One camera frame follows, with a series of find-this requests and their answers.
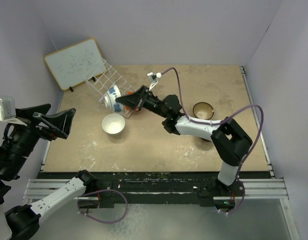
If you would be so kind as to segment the orange bowl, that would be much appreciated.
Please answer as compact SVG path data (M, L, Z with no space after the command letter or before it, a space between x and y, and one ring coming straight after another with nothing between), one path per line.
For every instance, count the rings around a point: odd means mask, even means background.
M133 91L129 91L129 92L127 92L127 95L131 95L131 94L133 94L134 92ZM126 108L126 110L130 110L130 107L129 106L125 106L125 108Z

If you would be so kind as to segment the blue white patterned bowl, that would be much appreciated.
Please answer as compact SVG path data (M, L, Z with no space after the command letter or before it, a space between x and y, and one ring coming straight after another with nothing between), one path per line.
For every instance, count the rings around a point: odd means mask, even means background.
M104 94L104 104L113 113L122 114L124 112L124 106L121 103L116 102L116 98L120 97L121 93L116 85L111 86Z

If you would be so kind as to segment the white wire dish rack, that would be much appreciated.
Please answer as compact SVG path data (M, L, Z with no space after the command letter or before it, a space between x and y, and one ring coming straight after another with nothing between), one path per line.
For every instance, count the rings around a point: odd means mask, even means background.
M127 80L125 80L122 75L119 74L119 72L107 62L107 60L103 58L96 61L96 63L87 71L84 75L84 81L90 89L92 95L96 98L97 102L103 106L105 106L104 94L113 85L116 85L119 88L121 96L126 95L127 92L135 91L135 88L129 84ZM126 118L130 117L132 111L126 110L125 107L124 109L124 112L119 114Z

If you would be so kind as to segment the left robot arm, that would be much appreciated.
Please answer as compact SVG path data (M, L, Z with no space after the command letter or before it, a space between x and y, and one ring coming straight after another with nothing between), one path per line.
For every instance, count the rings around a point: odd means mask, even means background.
M32 179L24 202L5 210L8 181L17 180L19 172L40 139L67 139L76 113L70 108L48 115L50 104L17 109L0 102L0 122L7 125L0 145L0 240L29 240L54 212L82 195L96 192L96 178L81 170L71 179Z

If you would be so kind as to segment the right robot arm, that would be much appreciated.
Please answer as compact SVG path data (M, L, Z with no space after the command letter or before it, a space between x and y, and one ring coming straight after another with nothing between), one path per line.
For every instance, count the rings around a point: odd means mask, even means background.
M234 120L201 120L183 113L177 95L167 95L163 100L153 95L149 88L141 86L136 92L116 98L116 102L139 111L143 108L164 118L164 129L175 135L198 137L214 144L222 159L217 176L216 190L222 196L234 190L234 181L241 161L252 146L252 140Z

